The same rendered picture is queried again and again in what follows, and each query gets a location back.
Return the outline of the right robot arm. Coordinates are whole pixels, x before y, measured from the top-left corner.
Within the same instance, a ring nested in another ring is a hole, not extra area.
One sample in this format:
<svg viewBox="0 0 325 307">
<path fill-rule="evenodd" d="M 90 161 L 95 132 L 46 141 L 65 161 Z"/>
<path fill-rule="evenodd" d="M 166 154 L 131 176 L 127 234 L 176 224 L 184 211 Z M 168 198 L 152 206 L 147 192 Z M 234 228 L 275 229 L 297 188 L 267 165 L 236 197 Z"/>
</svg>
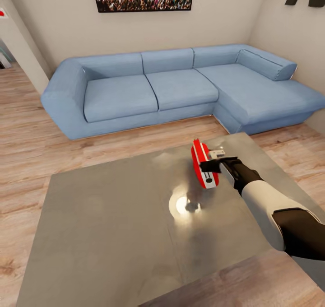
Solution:
<svg viewBox="0 0 325 307">
<path fill-rule="evenodd" d="M 306 207 L 264 181 L 238 157 L 221 158 L 223 150 L 209 151 L 202 172 L 222 173 L 238 189 L 267 241 L 285 251 L 325 292 L 325 225 Z"/>
</svg>

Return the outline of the radio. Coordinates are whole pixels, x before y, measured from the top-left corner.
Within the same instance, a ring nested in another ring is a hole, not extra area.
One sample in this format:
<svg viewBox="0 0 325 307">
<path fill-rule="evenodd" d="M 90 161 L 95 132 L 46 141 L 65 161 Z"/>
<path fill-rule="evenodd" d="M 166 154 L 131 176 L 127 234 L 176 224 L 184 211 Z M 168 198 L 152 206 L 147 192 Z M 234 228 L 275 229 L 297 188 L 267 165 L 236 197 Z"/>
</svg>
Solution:
<svg viewBox="0 0 325 307">
<path fill-rule="evenodd" d="M 194 160 L 195 173 L 197 178 L 204 188 L 216 187 L 219 184 L 218 175 L 215 172 L 202 172 L 200 167 L 201 162 L 208 161 L 208 154 L 210 149 L 206 144 L 200 143 L 200 140 L 194 140 L 194 146 L 191 148 Z"/>
</svg>

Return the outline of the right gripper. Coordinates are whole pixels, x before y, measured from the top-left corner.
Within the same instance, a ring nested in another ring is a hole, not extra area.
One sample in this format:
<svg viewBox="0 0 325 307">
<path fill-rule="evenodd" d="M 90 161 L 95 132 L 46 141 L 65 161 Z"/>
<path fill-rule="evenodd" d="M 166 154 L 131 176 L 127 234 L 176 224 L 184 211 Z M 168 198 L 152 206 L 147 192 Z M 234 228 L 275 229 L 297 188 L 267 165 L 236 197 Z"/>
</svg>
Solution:
<svg viewBox="0 0 325 307">
<path fill-rule="evenodd" d="M 202 172 L 216 172 L 214 166 L 215 166 L 215 163 L 218 161 L 217 160 L 211 160 L 211 161 L 204 161 L 204 162 L 201 162 L 201 169 L 202 169 Z"/>
</svg>

